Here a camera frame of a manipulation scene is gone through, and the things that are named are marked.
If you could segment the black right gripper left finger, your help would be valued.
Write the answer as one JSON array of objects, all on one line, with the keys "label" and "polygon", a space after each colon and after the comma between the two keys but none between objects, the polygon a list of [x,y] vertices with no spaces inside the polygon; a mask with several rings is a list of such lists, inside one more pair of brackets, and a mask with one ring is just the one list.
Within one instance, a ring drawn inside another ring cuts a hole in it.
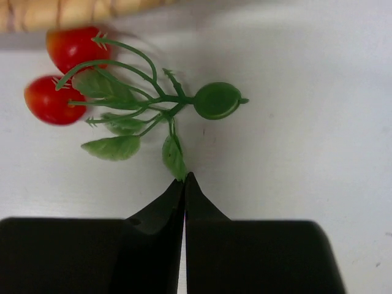
[{"label": "black right gripper left finger", "polygon": [[176,293],[184,184],[126,219],[1,221],[2,293]]}]

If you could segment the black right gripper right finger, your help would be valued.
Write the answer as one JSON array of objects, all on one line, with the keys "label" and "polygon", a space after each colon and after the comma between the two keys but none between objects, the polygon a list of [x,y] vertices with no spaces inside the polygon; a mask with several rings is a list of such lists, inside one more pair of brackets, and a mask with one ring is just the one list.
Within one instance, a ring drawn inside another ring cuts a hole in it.
[{"label": "black right gripper right finger", "polygon": [[189,173],[184,186],[189,293],[344,293],[330,242],[309,220],[231,220]]}]

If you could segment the fake tomato sprig with leaves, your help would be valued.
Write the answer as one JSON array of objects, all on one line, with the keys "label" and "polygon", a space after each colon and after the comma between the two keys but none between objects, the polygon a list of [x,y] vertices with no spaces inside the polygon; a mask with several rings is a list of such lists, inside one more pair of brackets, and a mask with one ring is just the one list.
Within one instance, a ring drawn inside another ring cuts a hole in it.
[{"label": "fake tomato sprig with leaves", "polygon": [[178,181],[185,181],[187,168],[176,115],[192,106],[202,118],[220,120],[247,103],[240,90],[226,82],[208,83],[189,96],[169,69],[163,73],[175,93],[166,93],[152,59],[95,26],[48,31],[46,48],[60,74],[36,78],[25,87],[29,111],[44,123],[67,126],[84,118],[89,108],[106,108],[99,118],[86,122],[105,126],[111,136],[84,143],[82,148],[110,161],[131,158],[142,138],[159,123],[166,123],[162,160]]}]

